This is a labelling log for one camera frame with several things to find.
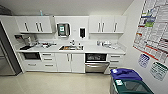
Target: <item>floor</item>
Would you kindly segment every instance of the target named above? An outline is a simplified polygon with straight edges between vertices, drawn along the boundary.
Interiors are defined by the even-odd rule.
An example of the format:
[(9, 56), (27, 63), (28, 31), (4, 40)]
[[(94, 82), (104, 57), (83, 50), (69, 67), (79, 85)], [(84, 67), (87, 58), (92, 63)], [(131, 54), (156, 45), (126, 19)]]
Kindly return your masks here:
[(0, 77), (0, 94), (109, 94), (110, 76), (26, 72)]

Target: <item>dishwasher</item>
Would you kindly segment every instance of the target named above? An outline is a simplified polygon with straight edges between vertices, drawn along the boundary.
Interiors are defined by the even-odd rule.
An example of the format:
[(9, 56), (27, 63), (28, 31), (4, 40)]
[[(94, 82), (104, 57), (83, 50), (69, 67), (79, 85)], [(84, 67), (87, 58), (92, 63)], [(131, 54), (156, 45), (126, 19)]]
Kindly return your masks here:
[(86, 73), (104, 73), (109, 66), (106, 61), (107, 54), (85, 53), (85, 71)]

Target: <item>trash can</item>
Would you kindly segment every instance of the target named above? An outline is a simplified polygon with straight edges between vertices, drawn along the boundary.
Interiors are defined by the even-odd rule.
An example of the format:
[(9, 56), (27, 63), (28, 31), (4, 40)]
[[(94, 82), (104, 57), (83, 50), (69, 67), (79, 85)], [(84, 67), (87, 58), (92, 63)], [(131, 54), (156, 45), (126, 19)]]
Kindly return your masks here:
[(110, 94), (154, 94), (150, 88), (140, 80), (114, 79), (114, 90)]
[(142, 81), (142, 78), (139, 76), (139, 74), (137, 72), (135, 72), (132, 69), (124, 69), (124, 68), (120, 68), (120, 69), (111, 69), (111, 83), (110, 83), (110, 94), (113, 94), (111, 92), (113, 92), (113, 79), (131, 79), (131, 80), (139, 80)]

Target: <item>countertop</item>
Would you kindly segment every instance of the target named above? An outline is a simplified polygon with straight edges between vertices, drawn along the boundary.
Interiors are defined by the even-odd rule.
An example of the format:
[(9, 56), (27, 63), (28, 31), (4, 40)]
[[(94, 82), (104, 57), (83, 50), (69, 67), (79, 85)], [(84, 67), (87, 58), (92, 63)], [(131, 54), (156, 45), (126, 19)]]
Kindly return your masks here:
[(43, 52), (43, 53), (111, 53), (111, 54), (125, 54), (125, 52), (122, 49), (112, 49), (112, 48), (106, 48), (103, 46), (97, 46), (97, 45), (84, 45), (83, 50), (59, 50), (62, 46), (66, 45), (52, 45), (49, 48), (43, 48), (43, 47), (32, 47), (28, 50), (16, 50), (16, 52)]

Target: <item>poster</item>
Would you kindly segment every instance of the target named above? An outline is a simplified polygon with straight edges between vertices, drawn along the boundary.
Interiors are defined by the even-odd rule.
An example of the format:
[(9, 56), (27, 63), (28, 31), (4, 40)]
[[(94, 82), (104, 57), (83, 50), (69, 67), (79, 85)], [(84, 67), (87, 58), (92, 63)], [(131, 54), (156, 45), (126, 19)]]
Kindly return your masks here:
[(149, 59), (150, 59), (149, 56), (145, 54), (141, 54), (138, 63), (141, 67), (146, 68), (148, 65)]
[(154, 62), (152, 68), (150, 69), (150, 73), (154, 78), (162, 81), (167, 74), (168, 68), (161, 63)]
[(133, 47), (165, 63), (168, 58), (168, 0), (146, 0)]

